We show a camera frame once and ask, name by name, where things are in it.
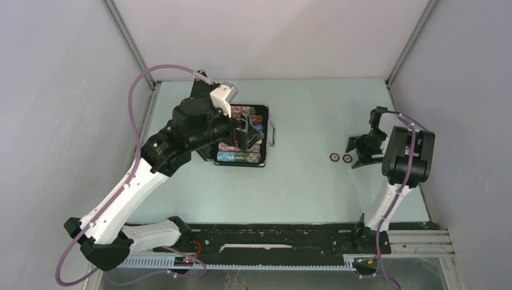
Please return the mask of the blue small blind button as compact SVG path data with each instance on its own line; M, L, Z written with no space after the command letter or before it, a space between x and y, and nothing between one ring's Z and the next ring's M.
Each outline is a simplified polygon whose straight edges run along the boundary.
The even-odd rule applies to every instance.
M256 124L254 124L254 127L255 127L258 131L260 131L260 132L264 132L264 125L263 125L263 124L261 124L261 123L256 123Z

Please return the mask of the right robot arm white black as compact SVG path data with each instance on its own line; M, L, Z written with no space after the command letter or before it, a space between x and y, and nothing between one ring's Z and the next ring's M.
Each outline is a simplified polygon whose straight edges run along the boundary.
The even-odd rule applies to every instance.
M388 230L392 215L406 195L427 181L434 154L435 134L413 118L386 107L370 112L370 131L349 137L344 158L351 152L351 166L379 164L382 186L370 209L363 213L351 236L352 247L369 251Z

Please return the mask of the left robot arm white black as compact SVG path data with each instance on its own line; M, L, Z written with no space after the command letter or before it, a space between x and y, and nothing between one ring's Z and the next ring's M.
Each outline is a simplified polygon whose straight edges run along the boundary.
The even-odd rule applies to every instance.
M141 153L115 189L88 216L72 217L65 230L77 239L84 257L102 271L122 264L131 254L159 247L185 251L191 243L190 227L179 217L156 224L128 226L128 218L141 203L178 169L190 162L197 150L211 152L219 144L263 159L268 109L236 105L227 109L202 98L186 98L171 119L141 147Z

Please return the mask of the poker chip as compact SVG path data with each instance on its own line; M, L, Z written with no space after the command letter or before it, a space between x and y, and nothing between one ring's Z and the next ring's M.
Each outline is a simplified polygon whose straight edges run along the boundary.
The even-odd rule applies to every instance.
M353 157L350 154L344 154L342 160L344 163L350 164L353 162Z
M332 162L338 162L340 160L340 156L337 153L331 153L329 159Z

